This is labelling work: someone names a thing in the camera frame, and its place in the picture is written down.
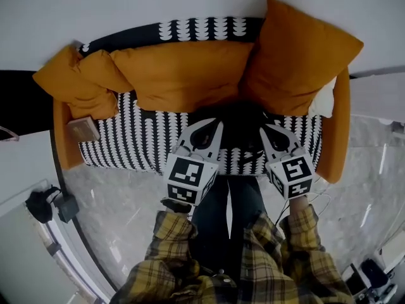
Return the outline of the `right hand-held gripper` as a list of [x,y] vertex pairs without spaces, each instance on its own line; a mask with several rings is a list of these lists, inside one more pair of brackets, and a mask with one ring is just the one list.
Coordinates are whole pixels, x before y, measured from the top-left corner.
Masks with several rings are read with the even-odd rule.
[[297,136],[277,125],[266,124],[259,130],[266,155],[265,169],[270,182],[283,199],[308,194],[315,169],[312,157]]

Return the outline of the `orange sofa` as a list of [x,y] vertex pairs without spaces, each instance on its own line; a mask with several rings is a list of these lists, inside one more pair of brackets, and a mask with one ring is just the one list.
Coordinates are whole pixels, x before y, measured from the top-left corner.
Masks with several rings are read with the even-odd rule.
[[[249,42],[253,44],[251,53],[248,57],[247,64],[249,61],[250,56],[252,55],[252,51],[254,49],[255,43],[257,38],[254,42]],[[76,47],[78,52],[84,56],[80,52],[80,47]],[[321,137],[322,137],[322,149],[320,160],[317,165],[314,165],[316,173],[324,178],[327,182],[335,183],[337,182],[341,175],[344,168],[347,147],[349,142],[349,126],[350,126],[350,88],[349,88],[349,69],[348,67],[343,70],[341,74],[339,74],[336,78],[335,87],[333,89],[333,96],[334,96],[334,106],[333,106],[333,113],[331,118],[321,117],[322,120],[322,129],[321,129]],[[238,84],[239,95],[235,101],[231,101],[229,103],[224,104],[216,104],[212,106],[203,106],[196,111],[191,113],[197,113],[200,111],[205,111],[207,113],[207,117],[218,117],[217,113],[219,107],[233,104],[236,102],[247,102],[252,103],[254,105],[259,106],[263,111],[267,111],[259,104],[245,98],[240,93],[240,82]],[[116,99],[119,94],[117,92],[112,92]],[[85,163],[80,152],[79,145],[81,142],[76,142],[74,138],[70,135],[66,125],[71,120],[75,120],[72,117],[71,111],[69,106],[61,101],[57,101],[53,98],[53,119],[54,119],[54,135],[56,139],[56,149],[58,158],[60,161],[61,166],[64,169],[70,169],[76,167],[81,163]]]

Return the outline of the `black bag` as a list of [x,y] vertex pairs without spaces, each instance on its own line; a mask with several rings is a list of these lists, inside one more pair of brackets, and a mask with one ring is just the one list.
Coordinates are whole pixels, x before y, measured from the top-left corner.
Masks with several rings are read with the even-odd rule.
[[221,148],[240,150],[239,167],[256,161],[263,155],[259,129],[265,123],[263,110],[252,103],[236,102],[219,107],[218,119],[223,122]]

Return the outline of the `person's left forearm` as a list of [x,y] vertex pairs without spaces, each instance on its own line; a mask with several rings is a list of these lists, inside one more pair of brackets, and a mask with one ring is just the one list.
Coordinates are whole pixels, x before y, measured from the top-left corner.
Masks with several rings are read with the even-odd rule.
[[186,213],[160,210],[145,259],[163,262],[171,269],[188,265],[192,260],[190,242],[196,236],[197,229]]

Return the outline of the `black shoulder bag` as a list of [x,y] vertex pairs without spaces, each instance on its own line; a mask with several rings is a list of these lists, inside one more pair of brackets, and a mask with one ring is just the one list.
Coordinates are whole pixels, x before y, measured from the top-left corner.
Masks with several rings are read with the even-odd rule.
[[56,186],[51,186],[44,191],[32,191],[25,205],[38,222],[45,224],[53,219],[51,203],[59,194],[61,189]]

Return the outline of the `white cloth on sofa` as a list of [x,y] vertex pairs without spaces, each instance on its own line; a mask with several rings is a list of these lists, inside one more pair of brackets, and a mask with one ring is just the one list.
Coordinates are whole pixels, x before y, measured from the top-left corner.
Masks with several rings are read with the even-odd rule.
[[317,92],[308,108],[309,118],[313,118],[317,115],[325,118],[332,117],[334,106],[333,89],[335,87],[336,79],[336,77],[333,78]]

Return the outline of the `person's right leg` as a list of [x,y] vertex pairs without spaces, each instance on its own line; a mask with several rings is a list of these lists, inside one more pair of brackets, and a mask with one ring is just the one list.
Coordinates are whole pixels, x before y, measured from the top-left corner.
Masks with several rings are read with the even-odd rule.
[[267,213],[257,178],[253,176],[231,176],[228,186],[232,204],[231,237],[242,233],[259,213]]

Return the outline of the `wide orange cushion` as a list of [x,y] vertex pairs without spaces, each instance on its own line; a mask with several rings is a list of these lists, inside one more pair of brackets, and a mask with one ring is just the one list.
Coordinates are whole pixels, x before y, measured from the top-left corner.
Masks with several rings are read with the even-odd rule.
[[253,44],[196,41],[114,51],[119,71],[147,111],[191,113],[235,101]]

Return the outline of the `brown book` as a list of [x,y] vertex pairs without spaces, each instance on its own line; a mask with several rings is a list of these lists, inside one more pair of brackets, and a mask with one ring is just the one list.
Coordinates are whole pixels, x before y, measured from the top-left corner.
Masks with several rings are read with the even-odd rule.
[[70,135],[76,142],[92,142],[100,139],[100,133],[92,117],[71,120],[66,125]]

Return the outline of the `large square orange cushion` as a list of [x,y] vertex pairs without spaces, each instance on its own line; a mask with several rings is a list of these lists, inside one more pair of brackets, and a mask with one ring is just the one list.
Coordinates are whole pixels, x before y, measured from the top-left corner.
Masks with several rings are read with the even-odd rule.
[[240,93],[273,114],[302,116],[363,49],[346,31],[279,0],[267,12]]

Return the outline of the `black box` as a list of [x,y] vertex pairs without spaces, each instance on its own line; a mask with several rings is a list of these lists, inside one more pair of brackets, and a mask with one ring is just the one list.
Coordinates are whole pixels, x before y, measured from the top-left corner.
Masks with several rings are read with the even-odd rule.
[[53,203],[60,221],[66,224],[74,219],[79,212],[77,200],[72,194],[58,196]]

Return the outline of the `black device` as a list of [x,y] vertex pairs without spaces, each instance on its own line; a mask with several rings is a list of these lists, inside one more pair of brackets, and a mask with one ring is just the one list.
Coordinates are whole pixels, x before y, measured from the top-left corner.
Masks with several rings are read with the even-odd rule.
[[361,270],[368,278],[371,288],[377,289],[385,286],[389,278],[373,259],[366,259],[361,263]]

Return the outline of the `small orange cushion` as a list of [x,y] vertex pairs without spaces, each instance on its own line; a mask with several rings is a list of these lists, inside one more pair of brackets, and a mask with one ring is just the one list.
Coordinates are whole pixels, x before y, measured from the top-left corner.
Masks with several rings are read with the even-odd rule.
[[134,89],[105,50],[99,50],[80,60],[76,71],[90,82],[113,92],[126,93]]

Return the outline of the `plump orange cushion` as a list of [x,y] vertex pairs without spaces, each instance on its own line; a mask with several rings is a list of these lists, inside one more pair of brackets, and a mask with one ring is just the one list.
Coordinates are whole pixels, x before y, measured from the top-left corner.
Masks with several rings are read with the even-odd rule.
[[34,73],[33,79],[55,100],[66,103],[74,119],[114,117],[118,113],[115,95],[78,72],[82,59],[75,46],[67,45]]

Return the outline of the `black cabinet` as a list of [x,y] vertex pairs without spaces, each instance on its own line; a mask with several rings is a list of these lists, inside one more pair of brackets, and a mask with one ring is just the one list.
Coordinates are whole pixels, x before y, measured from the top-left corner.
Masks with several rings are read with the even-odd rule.
[[[0,70],[0,127],[18,136],[53,129],[53,98],[33,72]],[[0,129],[0,141],[11,135]]]

